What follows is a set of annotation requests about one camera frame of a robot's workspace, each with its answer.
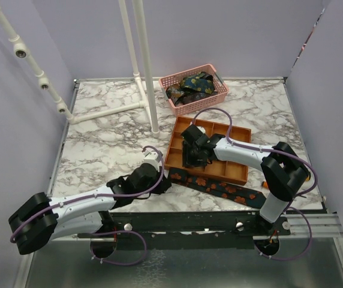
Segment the brown compartment tray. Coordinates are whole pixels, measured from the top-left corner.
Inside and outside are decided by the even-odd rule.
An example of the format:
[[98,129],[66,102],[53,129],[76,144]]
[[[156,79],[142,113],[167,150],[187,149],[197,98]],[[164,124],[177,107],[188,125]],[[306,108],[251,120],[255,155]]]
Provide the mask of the brown compartment tray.
[[[165,167],[183,169],[182,166],[182,141],[181,132],[183,132],[191,122],[191,118],[178,116],[174,124],[173,134],[167,150]],[[213,134],[225,135],[228,129],[227,124],[196,119],[195,124],[203,127],[206,134],[210,137]],[[251,130],[249,128],[233,126],[230,137],[241,142],[251,142]],[[190,174],[206,178],[216,179],[231,184],[245,185],[248,181],[248,166],[226,161],[214,161],[206,167],[187,168]]]

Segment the pink perforated plastic basket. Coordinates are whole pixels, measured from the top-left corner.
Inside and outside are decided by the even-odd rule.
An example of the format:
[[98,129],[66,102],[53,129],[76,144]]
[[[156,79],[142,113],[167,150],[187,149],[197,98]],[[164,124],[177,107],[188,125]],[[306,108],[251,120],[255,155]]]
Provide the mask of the pink perforated plastic basket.
[[175,116],[222,103],[229,92],[211,64],[162,77],[159,83]]

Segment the black orange floral tie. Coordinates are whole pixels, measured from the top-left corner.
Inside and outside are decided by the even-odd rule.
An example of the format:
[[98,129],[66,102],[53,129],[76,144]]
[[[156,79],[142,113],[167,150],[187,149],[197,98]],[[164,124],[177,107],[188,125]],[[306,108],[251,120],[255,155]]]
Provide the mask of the black orange floral tie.
[[265,195],[260,191],[212,178],[195,176],[184,169],[171,168],[168,178],[172,183],[183,185],[215,197],[228,199],[250,208],[261,209],[266,201]]

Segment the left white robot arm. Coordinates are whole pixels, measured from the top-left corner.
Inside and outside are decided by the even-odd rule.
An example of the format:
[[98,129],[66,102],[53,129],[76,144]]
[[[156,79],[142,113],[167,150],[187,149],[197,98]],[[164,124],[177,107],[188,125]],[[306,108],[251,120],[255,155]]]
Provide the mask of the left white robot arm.
[[143,163],[129,175],[78,195],[48,197],[44,192],[36,193],[8,219],[10,241],[25,255],[71,234],[107,236],[112,229],[109,211],[127,206],[143,194],[163,194],[171,186],[164,169]]

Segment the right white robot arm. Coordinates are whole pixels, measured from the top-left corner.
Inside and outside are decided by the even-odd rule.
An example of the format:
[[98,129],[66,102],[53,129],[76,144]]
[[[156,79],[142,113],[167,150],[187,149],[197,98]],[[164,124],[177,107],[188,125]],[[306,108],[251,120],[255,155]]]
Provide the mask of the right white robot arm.
[[276,229],[277,219],[310,176],[305,161],[285,142],[266,146],[237,141],[228,134],[209,137],[194,124],[181,132],[181,137],[184,167],[227,161],[252,167],[264,175],[270,194],[255,219],[255,228],[263,235]]

